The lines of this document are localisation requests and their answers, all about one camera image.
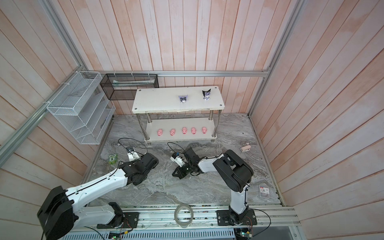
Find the black purple figure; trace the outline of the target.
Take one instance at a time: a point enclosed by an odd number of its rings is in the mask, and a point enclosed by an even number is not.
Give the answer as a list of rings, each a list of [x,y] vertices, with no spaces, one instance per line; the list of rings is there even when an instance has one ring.
[[[211,96],[211,89],[207,90],[207,91],[202,91],[203,93],[203,99],[204,100],[209,100],[210,99],[210,96]]]

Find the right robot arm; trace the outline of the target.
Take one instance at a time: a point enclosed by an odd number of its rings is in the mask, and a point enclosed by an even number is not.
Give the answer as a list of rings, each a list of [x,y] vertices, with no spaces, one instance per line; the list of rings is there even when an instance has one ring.
[[[173,153],[171,161],[178,164],[172,176],[183,179],[188,174],[217,172],[231,190],[231,203],[227,210],[218,210],[219,226],[257,224],[254,210],[247,204],[248,187],[254,174],[253,169],[234,151],[227,150],[216,157],[199,157],[192,148],[183,153]]]

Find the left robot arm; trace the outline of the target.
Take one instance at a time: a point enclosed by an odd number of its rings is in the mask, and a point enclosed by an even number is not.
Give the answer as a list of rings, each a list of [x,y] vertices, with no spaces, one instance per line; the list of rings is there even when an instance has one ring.
[[[111,202],[104,206],[88,207],[93,200],[130,184],[142,183],[159,160],[146,153],[131,162],[119,162],[118,167],[97,179],[76,187],[52,189],[37,213],[48,240],[58,240],[72,229],[103,225],[119,228],[124,224],[125,214],[121,207]]]

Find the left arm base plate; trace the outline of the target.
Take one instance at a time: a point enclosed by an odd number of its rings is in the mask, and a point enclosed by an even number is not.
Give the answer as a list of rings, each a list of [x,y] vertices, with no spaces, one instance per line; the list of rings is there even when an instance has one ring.
[[[97,224],[97,229],[128,228],[134,229],[138,225],[139,212],[123,212],[118,214],[107,224]]]

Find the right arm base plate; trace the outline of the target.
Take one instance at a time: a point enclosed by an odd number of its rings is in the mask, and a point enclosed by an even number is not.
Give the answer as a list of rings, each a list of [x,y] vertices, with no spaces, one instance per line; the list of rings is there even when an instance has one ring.
[[[241,214],[237,214],[232,210],[218,210],[216,214],[219,226],[257,225],[256,214],[251,209],[246,209]]]

